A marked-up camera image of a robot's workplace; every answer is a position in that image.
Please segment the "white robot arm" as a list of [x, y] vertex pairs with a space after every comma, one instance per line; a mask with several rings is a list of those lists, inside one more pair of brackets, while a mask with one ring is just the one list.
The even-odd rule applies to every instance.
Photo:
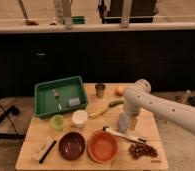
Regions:
[[138, 116], [140, 109], [144, 108], [195, 135], [195, 107], [159, 98], [150, 92], [151, 85], [145, 79], [127, 86], [123, 92], [124, 112]]

